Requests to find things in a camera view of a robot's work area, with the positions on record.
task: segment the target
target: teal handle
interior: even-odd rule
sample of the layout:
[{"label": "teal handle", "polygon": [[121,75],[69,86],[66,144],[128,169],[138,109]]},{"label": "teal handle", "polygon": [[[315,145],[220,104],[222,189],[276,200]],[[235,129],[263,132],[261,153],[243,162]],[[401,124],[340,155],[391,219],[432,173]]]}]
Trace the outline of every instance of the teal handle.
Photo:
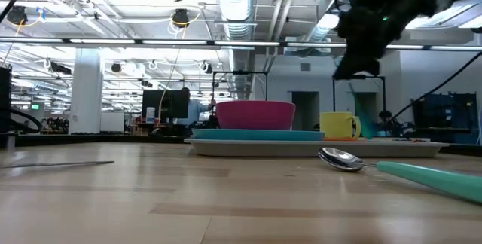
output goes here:
[{"label": "teal handle", "polygon": [[482,203],[482,177],[479,176],[388,161],[378,162],[377,169],[467,200]]}]

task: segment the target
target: white tray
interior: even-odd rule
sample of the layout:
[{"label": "white tray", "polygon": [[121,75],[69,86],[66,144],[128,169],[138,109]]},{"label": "white tray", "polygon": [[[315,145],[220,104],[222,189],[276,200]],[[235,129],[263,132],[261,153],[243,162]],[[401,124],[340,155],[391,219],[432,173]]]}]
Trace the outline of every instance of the white tray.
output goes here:
[{"label": "white tray", "polygon": [[338,148],[357,157],[434,157],[448,144],[437,142],[287,142],[186,139],[196,154],[211,157],[317,157],[322,147]]}]

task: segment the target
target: desk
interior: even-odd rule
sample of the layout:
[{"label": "desk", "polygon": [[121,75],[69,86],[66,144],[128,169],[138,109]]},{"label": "desk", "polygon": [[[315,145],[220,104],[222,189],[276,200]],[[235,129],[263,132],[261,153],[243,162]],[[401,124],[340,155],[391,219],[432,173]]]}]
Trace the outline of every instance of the desk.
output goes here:
[{"label": "desk", "polygon": [[[482,206],[371,168],[346,173],[317,158],[198,157],[190,145],[149,143],[39,146],[17,153],[5,156],[24,163],[102,158],[115,164],[4,170],[4,243],[482,242]],[[478,157],[398,161],[482,172]]]}]

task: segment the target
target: teal tray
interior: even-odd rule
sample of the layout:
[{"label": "teal tray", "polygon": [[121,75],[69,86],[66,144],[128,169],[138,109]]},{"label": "teal tray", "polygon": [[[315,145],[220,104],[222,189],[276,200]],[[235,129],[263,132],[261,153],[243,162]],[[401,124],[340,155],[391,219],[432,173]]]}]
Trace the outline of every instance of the teal tray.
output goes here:
[{"label": "teal tray", "polygon": [[199,129],[193,130],[195,139],[217,140],[260,140],[260,141],[290,141],[315,142],[322,141],[324,132],[291,131],[291,130],[227,130]]}]

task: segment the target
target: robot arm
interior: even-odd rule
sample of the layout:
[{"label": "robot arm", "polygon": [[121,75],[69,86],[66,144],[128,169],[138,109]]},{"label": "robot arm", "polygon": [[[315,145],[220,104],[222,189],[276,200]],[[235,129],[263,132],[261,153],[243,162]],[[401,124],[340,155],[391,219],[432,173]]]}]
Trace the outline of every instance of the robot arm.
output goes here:
[{"label": "robot arm", "polygon": [[349,79],[357,72],[380,73],[385,48],[401,37],[407,24],[420,14],[435,14],[437,0],[350,0],[352,8],[340,14],[338,36],[346,52],[334,79]]}]

